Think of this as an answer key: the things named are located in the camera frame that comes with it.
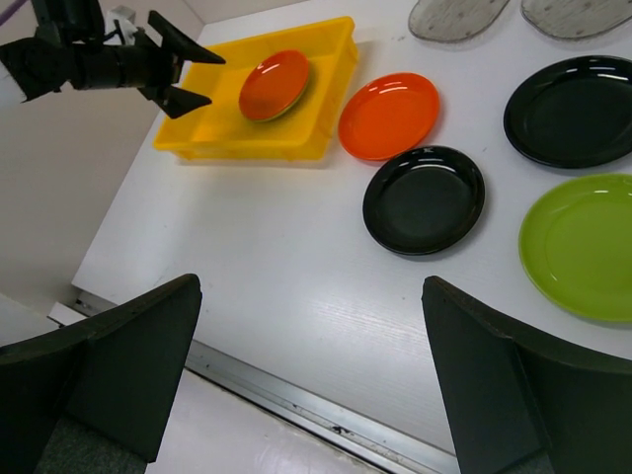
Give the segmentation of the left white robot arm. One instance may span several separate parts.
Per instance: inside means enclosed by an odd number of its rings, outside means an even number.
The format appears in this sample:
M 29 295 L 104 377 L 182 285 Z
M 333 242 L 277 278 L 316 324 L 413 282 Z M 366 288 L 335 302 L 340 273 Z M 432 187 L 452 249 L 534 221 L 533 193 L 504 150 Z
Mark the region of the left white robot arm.
M 34 35 L 1 47 L 1 104 L 25 103 L 64 84 L 79 91 L 136 89 L 169 118 L 210 104 L 210 98 L 178 88 L 185 62 L 221 64 L 156 11 L 149 26 L 155 42 L 123 6 L 103 12 L 97 1 L 35 1 Z

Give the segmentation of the black plate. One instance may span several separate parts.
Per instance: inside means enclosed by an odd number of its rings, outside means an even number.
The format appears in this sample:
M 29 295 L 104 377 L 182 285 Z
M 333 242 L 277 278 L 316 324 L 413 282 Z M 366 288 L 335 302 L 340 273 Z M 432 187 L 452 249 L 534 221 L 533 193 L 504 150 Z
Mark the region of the black plate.
M 551 64 L 525 79 L 503 118 L 523 157 L 557 169 L 586 169 L 631 153 L 631 61 L 588 55 Z
M 446 146 L 406 151 L 382 165 L 362 201 L 368 234 L 388 251 L 432 255 L 457 244 L 475 227 L 486 200 L 479 166 Z

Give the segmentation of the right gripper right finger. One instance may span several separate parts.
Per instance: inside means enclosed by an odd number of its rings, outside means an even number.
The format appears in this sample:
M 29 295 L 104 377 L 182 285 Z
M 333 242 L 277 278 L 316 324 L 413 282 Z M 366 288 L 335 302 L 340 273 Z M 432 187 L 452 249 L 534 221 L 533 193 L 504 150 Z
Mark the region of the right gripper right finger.
M 463 473 L 628 473 L 631 363 L 499 312 L 438 276 L 422 306 Z

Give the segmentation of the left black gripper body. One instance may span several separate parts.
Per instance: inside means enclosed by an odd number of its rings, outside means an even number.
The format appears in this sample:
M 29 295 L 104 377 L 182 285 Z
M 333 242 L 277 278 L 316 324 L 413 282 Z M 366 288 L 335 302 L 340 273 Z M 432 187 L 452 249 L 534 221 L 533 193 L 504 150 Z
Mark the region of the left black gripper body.
M 138 35 L 134 45 L 73 45 L 77 90 L 138 89 L 148 100 L 167 102 L 170 88 L 181 72 L 181 45 L 163 38 L 158 45 Z

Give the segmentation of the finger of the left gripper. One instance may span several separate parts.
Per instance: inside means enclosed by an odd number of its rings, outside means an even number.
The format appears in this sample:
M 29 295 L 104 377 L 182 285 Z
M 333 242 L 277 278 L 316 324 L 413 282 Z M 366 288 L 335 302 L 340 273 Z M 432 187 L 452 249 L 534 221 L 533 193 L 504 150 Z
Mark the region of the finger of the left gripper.
M 223 57 L 199 45 L 155 10 L 149 11 L 148 25 L 162 37 L 161 48 L 183 60 L 204 64 L 226 63 Z
M 211 98 L 175 86 L 144 87 L 143 97 L 154 102 L 170 119 L 180 118 L 212 103 Z

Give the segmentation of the orange plate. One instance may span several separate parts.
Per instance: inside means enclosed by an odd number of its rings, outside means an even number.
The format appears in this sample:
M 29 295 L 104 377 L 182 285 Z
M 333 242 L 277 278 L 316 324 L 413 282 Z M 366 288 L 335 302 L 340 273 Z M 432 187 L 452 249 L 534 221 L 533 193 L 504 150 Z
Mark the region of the orange plate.
M 345 105 L 339 141 L 357 159 L 388 160 L 421 143 L 439 112 L 439 92 L 428 78 L 412 72 L 381 76 L 361 87 Z
M 310 78 L 307 56 L 295 49 L 279 51 L 261 61 L 247 76 L 238 99 L 247 119 L 274 114 L 289 104 Z

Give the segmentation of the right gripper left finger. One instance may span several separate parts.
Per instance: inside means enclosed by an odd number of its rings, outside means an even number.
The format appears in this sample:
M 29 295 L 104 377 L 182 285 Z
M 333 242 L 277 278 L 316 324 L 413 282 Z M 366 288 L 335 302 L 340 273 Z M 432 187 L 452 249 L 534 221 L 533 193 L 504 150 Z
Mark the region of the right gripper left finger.
M 198 276 L 1 349 L 4 473 L 143 473 L 156 461 L 202 301 Z

